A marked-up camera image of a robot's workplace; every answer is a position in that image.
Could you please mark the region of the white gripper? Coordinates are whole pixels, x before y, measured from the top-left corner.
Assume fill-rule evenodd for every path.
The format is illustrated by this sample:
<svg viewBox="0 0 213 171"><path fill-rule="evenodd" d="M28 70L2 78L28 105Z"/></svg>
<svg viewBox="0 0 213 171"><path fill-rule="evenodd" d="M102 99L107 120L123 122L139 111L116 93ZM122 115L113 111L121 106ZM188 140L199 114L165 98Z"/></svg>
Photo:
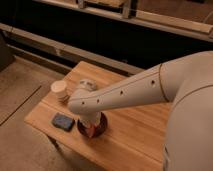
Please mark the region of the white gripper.
<svg viewBox="0 0 213 171"><path fill-rule="evenodd" d="M80 122L83 124L85 132L87 132L87 133L89 132L91 125L96 126L95 127L96 131L100 130L100 128L101 128L100 119L101 119L100 112L90 113L90 114L80 116Z"/></svg>

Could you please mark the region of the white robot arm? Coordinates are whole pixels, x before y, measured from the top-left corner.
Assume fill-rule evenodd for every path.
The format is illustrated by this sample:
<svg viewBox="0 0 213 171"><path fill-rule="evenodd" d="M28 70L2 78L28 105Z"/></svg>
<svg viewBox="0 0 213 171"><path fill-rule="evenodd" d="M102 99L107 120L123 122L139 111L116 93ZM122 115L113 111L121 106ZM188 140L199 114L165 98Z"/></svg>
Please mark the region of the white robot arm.
<svg viewBox="0 0 213 171"><path fill-rule="evenodd" d="M164 171L213 171L213 50L161 63L96 90L82 80L68 109L85 125L101 111L170 102Z"/></svg>

